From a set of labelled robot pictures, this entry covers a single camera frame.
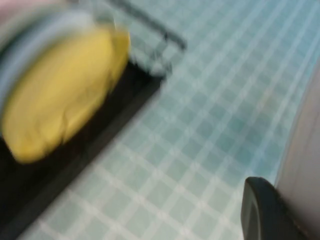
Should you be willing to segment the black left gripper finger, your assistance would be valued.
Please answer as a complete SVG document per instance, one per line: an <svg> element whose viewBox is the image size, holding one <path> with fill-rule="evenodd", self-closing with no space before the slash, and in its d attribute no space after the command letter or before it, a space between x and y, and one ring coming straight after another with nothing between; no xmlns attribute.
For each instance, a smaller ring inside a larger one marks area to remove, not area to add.
<svg viewBox="0 0 320 240"><path fill-rule="evenodd" d="M265 178L245 179L241 213L245 240L308 240L275 187Z"/></svg>

